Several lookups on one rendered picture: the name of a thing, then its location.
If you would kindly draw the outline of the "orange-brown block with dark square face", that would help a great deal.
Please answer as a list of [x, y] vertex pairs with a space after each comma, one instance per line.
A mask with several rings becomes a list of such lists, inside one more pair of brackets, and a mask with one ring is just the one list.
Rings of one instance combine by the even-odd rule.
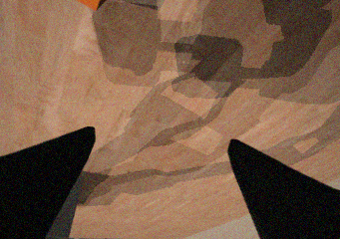
[[97, 11], [100, 8], [100, 6], [104, 4], [107, 0], [77, 0], [77, 1]]

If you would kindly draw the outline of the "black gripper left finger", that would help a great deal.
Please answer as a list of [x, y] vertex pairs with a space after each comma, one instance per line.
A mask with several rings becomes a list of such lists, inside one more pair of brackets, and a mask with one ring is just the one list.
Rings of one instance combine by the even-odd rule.
[[0, 156], [0, 239], [45, 239], [95, 142], [86, 126]]

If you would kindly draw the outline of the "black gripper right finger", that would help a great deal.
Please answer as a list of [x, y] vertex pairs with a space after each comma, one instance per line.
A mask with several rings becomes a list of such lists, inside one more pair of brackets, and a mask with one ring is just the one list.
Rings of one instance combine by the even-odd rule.
[[260, 239], [340, 239], [340, 190], [237, 139], [228, 155]]

